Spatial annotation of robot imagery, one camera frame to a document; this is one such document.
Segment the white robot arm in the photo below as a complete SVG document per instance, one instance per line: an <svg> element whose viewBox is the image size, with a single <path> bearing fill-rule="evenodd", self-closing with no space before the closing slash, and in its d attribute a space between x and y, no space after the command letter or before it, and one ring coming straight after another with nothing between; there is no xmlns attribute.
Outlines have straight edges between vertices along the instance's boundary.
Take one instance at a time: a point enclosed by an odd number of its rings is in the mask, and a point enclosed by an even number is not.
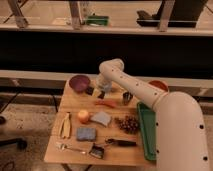
<svg viewBox="0 0 213 171"><path fill-rule="evenodd" d="M98 86L114 81L155 112L157 171L210 171L203 113L191 95L126 74L121 59L102 62L99 73Z"/></svg>

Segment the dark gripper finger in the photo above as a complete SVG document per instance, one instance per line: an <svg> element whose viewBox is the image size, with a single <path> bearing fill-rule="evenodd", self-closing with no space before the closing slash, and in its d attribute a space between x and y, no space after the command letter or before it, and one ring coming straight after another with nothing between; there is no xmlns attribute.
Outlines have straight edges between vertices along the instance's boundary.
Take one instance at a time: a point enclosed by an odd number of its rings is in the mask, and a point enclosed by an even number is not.
<svg viewBox="0 0 213 171"><path fill-rule="evenodd" d="M99 95L100 91L98 89L94 89L92 96L97 98Z"/></svg>
<svg viewBox="0 0 213 171"><path fill-rule="evenodd" d="M98 96L98 98L104 99L105 94L106 94L106 93L105 93L104 91L101 91L101 94Z"/></svg>

